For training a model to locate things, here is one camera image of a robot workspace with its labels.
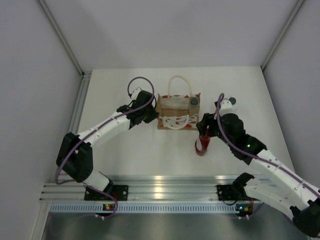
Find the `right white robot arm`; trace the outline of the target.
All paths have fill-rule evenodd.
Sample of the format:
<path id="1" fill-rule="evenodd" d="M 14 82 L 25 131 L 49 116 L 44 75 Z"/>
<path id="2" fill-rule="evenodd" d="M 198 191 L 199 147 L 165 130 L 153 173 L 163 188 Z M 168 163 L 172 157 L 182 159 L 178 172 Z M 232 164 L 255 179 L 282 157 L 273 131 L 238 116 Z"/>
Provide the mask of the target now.
<path id="1" fill-rule="evenodd" d="M 259 171 L 276 185 L 261 183 L 254 175 L 242 173 L 231 189 L 238 200 L 252 198 L 278 210 L 305 235 L 316 238 L 320 234 L 320 189 L 278 160 L 257 138 L 246 133 L 243 121 L 234 113 L 234 104 L 221 94 L 215 102 L 215 113 L 205 113 L 196 124 L 198 138 L 195 152 L 206 154 L 210 139 L 219 138 L 235 158 Z"/>

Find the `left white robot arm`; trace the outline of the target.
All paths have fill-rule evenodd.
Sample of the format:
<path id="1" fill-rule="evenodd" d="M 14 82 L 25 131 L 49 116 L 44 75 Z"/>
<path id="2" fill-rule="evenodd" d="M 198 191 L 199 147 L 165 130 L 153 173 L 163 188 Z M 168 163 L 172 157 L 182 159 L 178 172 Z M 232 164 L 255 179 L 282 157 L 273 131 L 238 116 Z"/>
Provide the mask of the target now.
<path id="1" fill-rule="evenodd" d="M 118 134 L 142 122 L 148 124 L 159 116 L 152 104 L 155 99 L 153 93 L 138 87 L 130 97 L 129 104 L 120 106 L 105 121 L 81 133 L 67 133 L 56 159 L 60 171 L 67 173 L 77 183 L 93 187 L 102 200 L 112 196 L 114 184 L 94 168 L 94 149 Z"/>

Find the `burlap watermelon canvas bag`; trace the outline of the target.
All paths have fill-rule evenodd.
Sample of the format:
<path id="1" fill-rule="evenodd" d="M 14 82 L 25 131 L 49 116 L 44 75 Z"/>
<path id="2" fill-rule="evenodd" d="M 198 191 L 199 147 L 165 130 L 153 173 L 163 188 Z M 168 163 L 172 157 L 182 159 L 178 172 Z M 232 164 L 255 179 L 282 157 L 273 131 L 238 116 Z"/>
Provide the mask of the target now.
<path id="1" fill-rule="evenodd" d="M 188 94 L 173 94 L 171 92 L 171 84 L 174 79 L 181 79 L 188 86 Z M 161 105 L 162 98 L 188 98 L 198 96 L 201 102 L 201 94 L 193 93 L 191 83 L 180 75 L 173 76 L 167 86 L 167 94 L 158 95 L 156 100 L 156 111 L 159 113 L 157 118 L 157 128 L 159 130 L 197 130 L 196 124 L 199 122 L 199 114 L 189 116 L 188 109 L 164 109 Z"/>

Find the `white bottle grey cap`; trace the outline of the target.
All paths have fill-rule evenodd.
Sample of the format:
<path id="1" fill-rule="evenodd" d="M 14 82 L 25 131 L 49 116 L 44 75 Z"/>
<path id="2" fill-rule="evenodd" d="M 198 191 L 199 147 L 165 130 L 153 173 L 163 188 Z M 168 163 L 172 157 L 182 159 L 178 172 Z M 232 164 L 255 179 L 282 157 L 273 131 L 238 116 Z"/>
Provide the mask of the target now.
<path id="1" fill-rule="evenodd" d="M 228 98 L 228 100 L 230 101 L 231 106 L 232 106 L 231 112 L 235 113 L 239 107 L 237 99 L 235 97 L 231 96 Z"/>

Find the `beige bottle grey cap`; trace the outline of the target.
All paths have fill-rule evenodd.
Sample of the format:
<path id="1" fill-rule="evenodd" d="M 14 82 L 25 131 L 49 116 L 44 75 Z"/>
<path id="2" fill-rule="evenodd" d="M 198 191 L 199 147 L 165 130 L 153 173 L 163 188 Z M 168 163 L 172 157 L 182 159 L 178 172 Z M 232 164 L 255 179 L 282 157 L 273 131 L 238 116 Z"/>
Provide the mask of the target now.
<path id="1" fill-rule="evenodd" d="M 198 96 L 192 96 L 189 99 L 188 115 L 198 115 L 200 112 L 200 98 Z"/>

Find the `red liquid bottle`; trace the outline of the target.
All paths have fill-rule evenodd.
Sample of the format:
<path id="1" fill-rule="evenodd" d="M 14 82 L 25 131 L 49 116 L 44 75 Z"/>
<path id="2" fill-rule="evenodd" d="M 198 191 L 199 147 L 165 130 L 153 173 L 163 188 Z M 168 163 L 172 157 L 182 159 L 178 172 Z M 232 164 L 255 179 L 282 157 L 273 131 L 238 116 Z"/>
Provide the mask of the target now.
<path id="1" fill-rule="evenodd" d="M 204 156 L 208 151 L 208 146 L 211 141 L 211 137 L 208 136 L 209 127 L 207 126 L 204 134 L 199 134 L 198 138 L 195 141 L 194 147 L 195 152 L 198 156 Z"/>

